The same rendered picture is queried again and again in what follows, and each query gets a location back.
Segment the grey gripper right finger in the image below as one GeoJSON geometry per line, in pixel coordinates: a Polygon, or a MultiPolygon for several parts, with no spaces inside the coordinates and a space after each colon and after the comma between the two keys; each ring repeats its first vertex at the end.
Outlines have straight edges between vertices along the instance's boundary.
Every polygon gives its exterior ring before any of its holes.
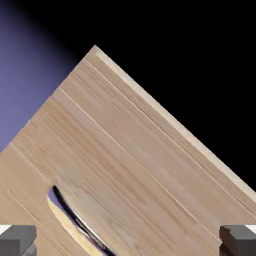
{"type": "Polygon", "coordinates": [[[256,224],[222,225],[219,256],[256,256],[256,224]]]}

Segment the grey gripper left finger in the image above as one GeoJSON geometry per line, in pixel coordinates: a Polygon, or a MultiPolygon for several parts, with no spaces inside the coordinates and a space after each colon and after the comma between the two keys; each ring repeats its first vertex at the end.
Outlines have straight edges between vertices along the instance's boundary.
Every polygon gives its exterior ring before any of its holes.
{"type": "Polygon", "coordinates": [[[37,256],[34,225],[0,224],[0,256],[37,256]]]}

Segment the light wood drawer front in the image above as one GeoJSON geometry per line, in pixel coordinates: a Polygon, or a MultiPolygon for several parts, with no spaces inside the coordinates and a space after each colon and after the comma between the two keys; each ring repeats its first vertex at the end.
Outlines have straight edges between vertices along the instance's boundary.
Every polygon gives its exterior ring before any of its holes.
{"type": "Polygon", "coordinates": [[[65,93],[13,144],[117,256],[218,256],[219,242],[65,93]]]}
{"type": "Polygon", "coordinates": [[[0,153],[0,224],[36,226],[37,256],[104,256],[66,214],[49,180],[12,144],[0,153]]]}

